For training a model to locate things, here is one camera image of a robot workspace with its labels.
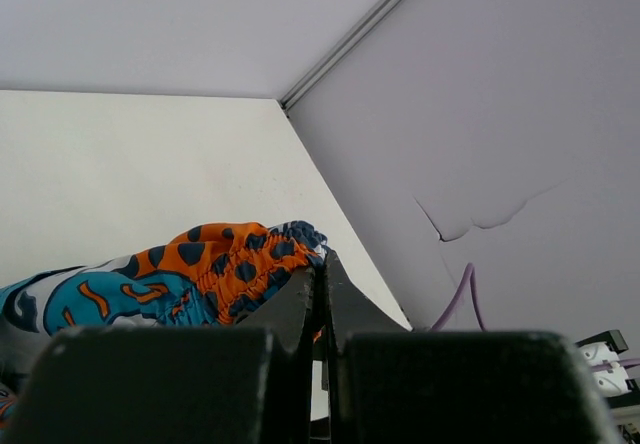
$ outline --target metal strip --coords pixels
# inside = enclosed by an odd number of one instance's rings
[[[379,0],[333,48],[300,79],[282,99],[280,105],[290,110],[349,52],[351,52],[402,0]]]

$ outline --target wire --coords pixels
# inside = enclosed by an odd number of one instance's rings
[[[632,367],[636,367],[636,366],[640,366],[640,359],[620,359],[619,361],[616,361],[618,364],[620,364],[620,366],[624,367],[625,369],[631,369]],[[611,365],[610,362],[606,362],[604,364],[598,364],[596,366],[591,366],[591,370],[593,372],[599,372],[599,371],[604,371],[607,369],[613,369],[613,366]]]
[[[451,316],[456,310],[456,307],[458,307],[458,304],[460,304],[462,293],[464,292],[467,285],[471,287],[471,301],[473,302],[473,310],[476,313],[476,319],[478,320],[480,329],[482,329],[483,331],[487,330],[484,327],[484,320],[482,319],[482,314],[480,313],[480,305],[478,304],[478,290],[476,287],[476,270],[475,270],[475,267],[473,267],[473,264],[469,263],[467,264],[467,267],[464,268],[464,273],[462,274],[460,285],[458,286],[458,289],[456,289],[456,293],[453,295],[451,302],[449,303],[447,308],[444,310],[442,315],[435,322],[435,324],[431,326],[431,329],[429,329],[430,332],[441,330],[445,326],[445,324],[449,321],[449,319],[451,319]]]

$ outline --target colorful fabric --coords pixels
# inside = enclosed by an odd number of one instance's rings
[[[304,221],[270,229],[255,222],[205,224],[131,256],[9,285],[0,289],[3,377],[19,392],[51,336],[71,326],[233,325],[295,269],[323,266],[326,244]],[[0,383],[0,429],[14,401]]]

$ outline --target white wall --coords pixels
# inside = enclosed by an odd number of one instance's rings
[[[206,222],[303,219],[406,320],[273,100],[0,91],[0,285]]]
[[[377,0],[0,0],[0,89],[281,97]]]
[[[406,0],[293,108],[414,324],[472,261],[490,328],[620,328],[640,354],[639,9]]]

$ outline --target patterned cloth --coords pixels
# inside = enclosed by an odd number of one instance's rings
[[[0,429],[37,356],[71,326],[229,326],[299,267],[324,265],[327,238],[304,221],[205,224],[169,244],[99,266],[38,274],[0,289]]]

